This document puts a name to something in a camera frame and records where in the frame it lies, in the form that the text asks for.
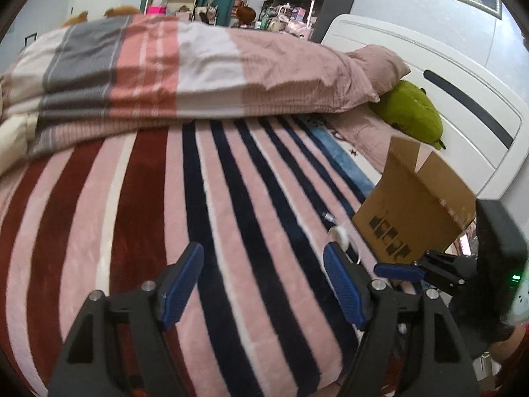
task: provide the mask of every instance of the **bed sheet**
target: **bed sheet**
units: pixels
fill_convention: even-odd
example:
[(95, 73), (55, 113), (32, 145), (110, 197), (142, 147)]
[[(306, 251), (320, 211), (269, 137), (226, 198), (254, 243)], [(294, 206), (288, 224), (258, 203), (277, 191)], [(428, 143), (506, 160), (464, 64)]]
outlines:
[(323, 216), (372, 274), (350, 220), (373, 186), (305, 116), (175, 123), (36, 159), (0, 181), (1, 348), (46, 395), (87, 294), (136, 288), (198, 241), (204, 271), (166, 334), (189, 389), (310, 395), (358, 346), (323, 272)]

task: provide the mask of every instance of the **plush toy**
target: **plush toy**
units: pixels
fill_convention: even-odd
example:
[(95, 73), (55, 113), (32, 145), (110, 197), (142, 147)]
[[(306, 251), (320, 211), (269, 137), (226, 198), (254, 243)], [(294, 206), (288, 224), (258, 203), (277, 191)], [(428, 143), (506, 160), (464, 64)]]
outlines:
[(115, 16), (139, 15), (141, 11), (136, 6), (118, 6), (113, 7), (105, 12), (105, 18), (114, 18)]
[(430, 144), (435, 149), (446, 149), (441, 141), (441, 116), (424, 89), (401, 80), (390, 92), (380, 96), (379, 103), (369, 103), (369, 106), (393, 128)]
[(77, 16), (72, 16), (65, 23), (63, 23), (61, 28), (71, 27), (72, 25), (76, 25), (77, 23), (83, 23), (83, 22), (87, 22), (87, 21), (88, 21), (88, 12), (84, 11), (84, 12), (81, 12)]

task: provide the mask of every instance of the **black headboard stripe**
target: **black headboard stripe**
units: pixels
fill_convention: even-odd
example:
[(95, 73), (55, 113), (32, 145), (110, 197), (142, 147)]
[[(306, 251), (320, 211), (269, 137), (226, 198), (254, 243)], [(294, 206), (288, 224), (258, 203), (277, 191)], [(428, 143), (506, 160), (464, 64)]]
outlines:
[(447, 94), (450, 94), (453, 98), (459, 101), (464, 107), (469, 109), (474, 115), (476, 115), (481, 122), (483, 122), (488, 129), (490, 129), (493, 134), (500, 139), (501, 143), (505, 145), (507, 149), (510, 148), (512, 142), (514, 141), (506, 129), (493, 118), (483, 107), (477, 104), (472, 100), (467, 94), (461, 91), (458, 87), (451, 84), (446, 79), (442, 78), (438, 74), (435, 74), (431, 70), (424, 71), (424, 79), (429, 80), (434, 85), (441, 88)]

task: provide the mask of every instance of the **dark red stripe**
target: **dark red stripe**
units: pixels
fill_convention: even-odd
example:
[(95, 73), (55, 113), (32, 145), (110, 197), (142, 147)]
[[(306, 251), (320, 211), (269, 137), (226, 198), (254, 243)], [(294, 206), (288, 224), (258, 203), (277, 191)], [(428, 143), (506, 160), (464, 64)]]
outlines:
[[(158, 277), (167, 265), (163, 220), (167, 134), (165, 128), (141, 131), (136, 137), (117, 207), (110, 264), (111, 294), (137, 288)], [(166, 332), (165, 337), (188, 390), (196, 395), (176, 328)], [(136, 360), (130, 335), (123, 336), (121, 345), (125, 362)], [(129, 374), (138, 372), (134, 362), (125, 368)]]
[(27, 291), (27, 334), (36, 371), (47, 385), (62, 347), (59, 293), (77, 201), (103, 140), (77, 146), (44, 209)]
[(0, 230), (0, 346), (2, 347), (2, 350), (4, 350), (7, 359), (13, 366), (17, 375), (22, 378), (25, 385), (32, 391), (33, 388), (27, 382), (24, 375), (22, 375), (17, 361), (15, 361), (13, 350), (11, 349), (11, 343), (7, 333), (5, 305), (7, 275), (9, 273), (13, 245), (15, 244), (15, 239), (17, 238), (20, 224), (22, 223), (27, 202), (47, 163), (48, 158), (34, 161), (28, 166), (17, 190), (13, 194), (9, 209), (4, 218), (4, 223), (2, 224), (2, 229)]

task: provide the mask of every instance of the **printed symbol on box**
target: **printed symbol on box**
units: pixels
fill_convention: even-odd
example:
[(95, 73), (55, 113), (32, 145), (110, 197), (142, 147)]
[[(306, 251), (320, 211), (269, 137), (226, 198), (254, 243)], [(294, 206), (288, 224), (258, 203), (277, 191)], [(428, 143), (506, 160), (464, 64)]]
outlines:
[(369, 226), (373, 229), (373, 234), (381, 240), (389, 256), (405, 258), (410, 252), (409, 246), (403, 244), (398, 238), (398, 231), (386, 219), (375, 216)]

